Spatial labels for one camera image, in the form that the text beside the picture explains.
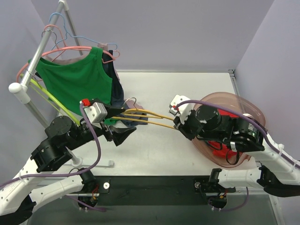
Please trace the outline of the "red tank top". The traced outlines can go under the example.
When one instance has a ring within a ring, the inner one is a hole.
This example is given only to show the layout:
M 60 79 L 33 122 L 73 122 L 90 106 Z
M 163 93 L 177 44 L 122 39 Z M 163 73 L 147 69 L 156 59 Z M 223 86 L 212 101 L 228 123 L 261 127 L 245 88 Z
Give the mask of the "red tank top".
M 212 149 L 213 155 L 223 158 L 229 165 L 236 165 L 240 159 L 240 153 L 231 150 L 225 139 L 232 136 L 233 125 L 237 116 L 224 110 L 218 109 L 218 124 L 208 130 L 210 136 L 206 144 Z

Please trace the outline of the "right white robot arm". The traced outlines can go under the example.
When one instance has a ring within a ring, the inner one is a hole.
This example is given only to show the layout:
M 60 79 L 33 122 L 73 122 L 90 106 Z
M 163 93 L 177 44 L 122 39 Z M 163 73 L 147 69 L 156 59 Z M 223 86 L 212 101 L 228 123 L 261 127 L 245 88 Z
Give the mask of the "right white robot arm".
M 208 187 L 213 191 L 228 188 L 254 187 L 278 197 L 300 194 L 300 163 L 271 142 L 271 137 L 254 119 L 219 105 L 193 100 L 171 105 L 173 122 L 187 139 L 217 142 L 225 145 L 236 158 L 245 153 L 261 163 L 248 170 L 213 169 Z

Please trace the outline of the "lime green hanger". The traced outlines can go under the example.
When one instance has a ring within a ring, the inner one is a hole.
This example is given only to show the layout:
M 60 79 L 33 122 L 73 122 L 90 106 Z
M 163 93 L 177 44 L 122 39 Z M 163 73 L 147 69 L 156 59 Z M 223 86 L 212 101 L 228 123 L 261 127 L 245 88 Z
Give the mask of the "lime green hanger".
M 58 115 L 68 116 L 76 125 L 80 125 L 80 121 L 73 113 L 57 100 L 45 87 L 41 86 L 36 79 L 30 79 L 30 87 L 48 102 L 58 112 Z

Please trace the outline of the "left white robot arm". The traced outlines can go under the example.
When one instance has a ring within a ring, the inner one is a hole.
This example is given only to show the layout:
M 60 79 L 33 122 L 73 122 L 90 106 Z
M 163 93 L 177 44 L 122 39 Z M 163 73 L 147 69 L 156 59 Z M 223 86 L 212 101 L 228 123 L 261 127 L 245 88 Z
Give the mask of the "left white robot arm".
M 116 146 L 121 145 L 135 131 L 135 127 L 107 126 L 104 120 L 124 112 L 101 102 L 80 102 L 84 123 L 76 125 L 69 117 L 55 118 L 45 129 L 44 139 L 32 152 L 26 164 L 10 181 L 0 186 L 0 222 L 3 225 L 19 225 L 42 206 L 65 195 L 84 192 L 94 195 L 99 184 L 92 173 L 96 164 L 83 167 L 74 163 L 68 173 L 58 170 L 75 156 L 72 150 L 103 136 Z

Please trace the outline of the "yellow plastic hanger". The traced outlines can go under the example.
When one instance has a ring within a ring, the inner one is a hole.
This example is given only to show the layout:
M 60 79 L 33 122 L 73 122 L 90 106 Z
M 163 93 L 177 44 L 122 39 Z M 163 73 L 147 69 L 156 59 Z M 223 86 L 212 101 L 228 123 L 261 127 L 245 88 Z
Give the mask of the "yellow plastic hanger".
M 144 109 L 142 106 L 137 104 L 135 97 L 126 99 L 121 108 L 124 109 L 124 112 L 112 117 L 111 120 L 120 121 L 128 128 L 133 128 L 138 125 L 151 124 L 164 128 L 174 129 L 174 127 L 171 125 L 151 120 L 173 121 L 173 118 Z

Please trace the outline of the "green tank top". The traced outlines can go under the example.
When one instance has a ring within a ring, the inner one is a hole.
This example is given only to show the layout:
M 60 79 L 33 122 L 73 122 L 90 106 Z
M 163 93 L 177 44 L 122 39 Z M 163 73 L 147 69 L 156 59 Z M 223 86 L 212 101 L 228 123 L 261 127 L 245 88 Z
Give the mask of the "green tank top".
M 41 58 L 36 71 L 47 91 L 70 112 L 81 117 L 79 104 L 83 99 L 97 98 L 111 104 L 113 79 L 104 69 L 104 64 L 111 60 L 103 49 L 92 47 L 83 59 L 64 65 Z

